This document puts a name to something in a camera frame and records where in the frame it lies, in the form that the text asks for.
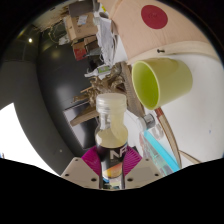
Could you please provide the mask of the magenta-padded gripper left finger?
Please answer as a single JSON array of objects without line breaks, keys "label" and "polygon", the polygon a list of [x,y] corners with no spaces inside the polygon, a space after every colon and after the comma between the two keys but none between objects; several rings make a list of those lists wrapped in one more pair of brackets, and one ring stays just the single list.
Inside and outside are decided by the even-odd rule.
[{"label": "magenta-padded gripper left finger", "polygon": [[100,187],[101,162],[96,147],[89,149],[82,157],[74,157],[61,177],[84,188]]}]

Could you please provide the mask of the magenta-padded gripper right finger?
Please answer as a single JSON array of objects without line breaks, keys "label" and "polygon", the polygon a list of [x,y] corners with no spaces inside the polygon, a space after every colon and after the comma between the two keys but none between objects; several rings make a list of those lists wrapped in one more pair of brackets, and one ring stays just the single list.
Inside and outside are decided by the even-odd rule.
[{"label": "magenta-padded gripper right finger", "polygon": [[125,154],[122,171],[125,189],[140,188],[162,177],[150,158],[142,158],[131,147]]}]

